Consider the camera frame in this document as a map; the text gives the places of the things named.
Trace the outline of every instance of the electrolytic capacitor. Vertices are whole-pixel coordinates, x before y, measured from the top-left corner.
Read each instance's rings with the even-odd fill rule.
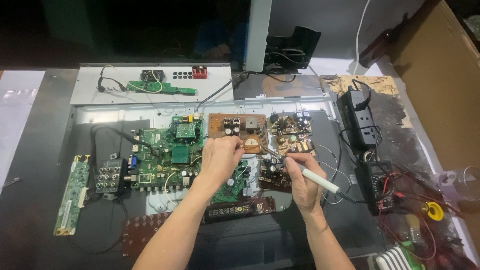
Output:
[[[233,128],[233,135],[234,136],[239,136],[240,135],[240,128],[239,127],[234,127]]]

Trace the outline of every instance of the hand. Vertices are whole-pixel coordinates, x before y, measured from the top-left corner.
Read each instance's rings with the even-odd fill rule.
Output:
[[[222,44],[204,53],[204,57],[208,59],[219,59],[227,54],[231,54],[230,48],[228,48],[227,45]]]
[[[320,199],[322,187],[304,177],[296,162],[323,178],[326,178],[327,175],[311,154],[287,154],[287,158],[285,158],[285,165],[287,167],[285,171],[289,173],[292,179],[293,200],[300,209],[300,212],[302,214],[321,212]]]
[[[202,170],[192,184],[194,189],[202,189],[213,196],[227,182],[245,153],[239,148],[243,144],[237,136],[209,138],[202,155]]]

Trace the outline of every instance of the forearm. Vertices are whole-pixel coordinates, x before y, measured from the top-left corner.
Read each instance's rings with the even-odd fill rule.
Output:
[[[314,213],[302,213],[307,228],[307,239],[317,269],[355,270],[350,259],[328,227],[321,209]]]
[[[211,199],[208,194],[192,186],[185,199],[147,244],[134,270],[182,270],[187,267],[198,227]]]

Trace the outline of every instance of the multimeter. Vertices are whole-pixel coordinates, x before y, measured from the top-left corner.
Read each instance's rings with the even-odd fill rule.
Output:
[[[387,175],[384,171],[389,174],[393,173],[391,162],[379,161],[361,163],[360,166],[355,169],[360,190],[365,200],[369,201],[367,205],[373,216],[378,216],[380,206],[382,206],[382,213],[388,213],[390,209],[397,205],[393,200],[393,192],[384,199],[377,202],[375,201],[375,199],[384,195],[384,186],[387,179]],[[387,190],[385,192],[388,192],[391,185],[394,184],[393,182],[390,182],[390,180],[387,183]]]

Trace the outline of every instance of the left hand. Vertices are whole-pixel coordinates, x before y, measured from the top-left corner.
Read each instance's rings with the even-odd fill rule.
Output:
[[[232,176],[233,171],[245,153],[239,148],[243,144],[237,136],[209,138],[202,155],[202,170],[192,184],[193,189],[201,189],[213,196]]]

